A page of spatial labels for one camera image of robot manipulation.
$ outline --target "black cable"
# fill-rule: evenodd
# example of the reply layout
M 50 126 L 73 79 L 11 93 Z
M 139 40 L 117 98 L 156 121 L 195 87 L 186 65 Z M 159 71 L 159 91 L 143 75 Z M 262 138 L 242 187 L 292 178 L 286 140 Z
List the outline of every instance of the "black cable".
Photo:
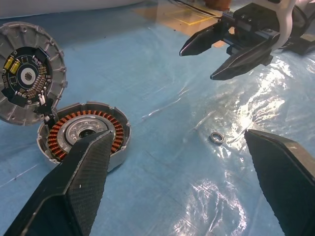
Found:
M 211 12 L 205 11 L 205 10 L 203 10 L 203 9 L 201 9 L 201 8 L 195 7 L 195 6 L 190 5 L 190 4 L 188 4 L 188 3 L 184 2 L 184 1 L 181 1 L 181 0 L 168 0 L 168 1 L 169 1 L 169 2 L 175 1 L 175 2 L 177 2 L 177 3 L 184 4 L 184 5 L 186 5 L 186 6 L 190 7 L 190 8 L 193 8 L 193 9 L 199 11 L 199 12 L 202 12 L 202 13 L 204 13 L 204 14 L 206 14 L 206 15 L 210 15 L 210 16 L 212 16 L 212 17 L 220 18 L 220 16 L 214 15 L 214 14 L 211 13 Z

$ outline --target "circuit board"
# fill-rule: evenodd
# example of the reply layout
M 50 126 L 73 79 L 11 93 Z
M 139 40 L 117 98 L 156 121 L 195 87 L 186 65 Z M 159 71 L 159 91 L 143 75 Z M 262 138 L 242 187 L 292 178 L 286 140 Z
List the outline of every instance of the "circuit board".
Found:
M 2 93 L 20 107 L 39 101 L 38 95 L 49 89 L 52 69 L 41 48 L 22 47 L 13 51 L 4 64 Z

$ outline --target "yellow capacitor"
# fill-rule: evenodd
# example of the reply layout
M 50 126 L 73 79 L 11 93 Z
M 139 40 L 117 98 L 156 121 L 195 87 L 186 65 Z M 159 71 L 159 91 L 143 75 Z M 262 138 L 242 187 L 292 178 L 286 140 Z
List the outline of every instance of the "yellow capacitor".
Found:
M 20 64 L 21 64 L 20 61 L 16 59 L 16 61 L 14 62 L 13 66 L 10 69 L 12 74 L 16 73 L 16 71 L 18 70 Z
M 13 57 L 10 57 L 10 58 L 8 59 L 8 61 L 6 62 L 6 64 L 4 65 L 4 68 L 5 68 L 6 70 L 8 70 L 8 69 L 10 68 L 10 66 L 11 66 L 11 64 L 12 64 L 13 61 L 14 61 L 14 58 L 13 58 Z

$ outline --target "copper coil winding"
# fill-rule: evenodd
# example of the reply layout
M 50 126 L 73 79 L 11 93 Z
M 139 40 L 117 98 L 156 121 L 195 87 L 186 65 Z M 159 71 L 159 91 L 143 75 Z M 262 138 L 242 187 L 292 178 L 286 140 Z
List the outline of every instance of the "copper coil winding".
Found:
M 67 155 L 67 153 L 63 151 L 58 145 L 58 141 L 57 141 L 58 131 L 68 120 L 75 118 L 77 116 L 81 116 L 81 115 L 97 115 L 97 116 L 102 116 L 108 119 L 114 125 L 116 129 L 116 136 L 112 144 L 111 154 L 117 152 L 120 149 L 120 147 L 122 146 L 124 142 L 124 129 L 118 120 L 116 120 L 112 115 L 107 114 L 102 111 L 92 111 L 92 110 L 78 111 L 76 113 L 71 113 L 61 118 L 50 130 L 50 133 L 48 136 L 49 150 L 58 160 L 63 160 Z

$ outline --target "small bearing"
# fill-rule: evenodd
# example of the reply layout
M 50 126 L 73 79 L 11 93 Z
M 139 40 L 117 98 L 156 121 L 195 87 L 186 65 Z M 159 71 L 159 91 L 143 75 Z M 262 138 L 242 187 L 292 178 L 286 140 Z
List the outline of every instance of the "small bearing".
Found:
M 224 136 L 218 132 L 213 132 L 209 138 L 212 143 L 217 145 L 221 145 L 224 142 Z

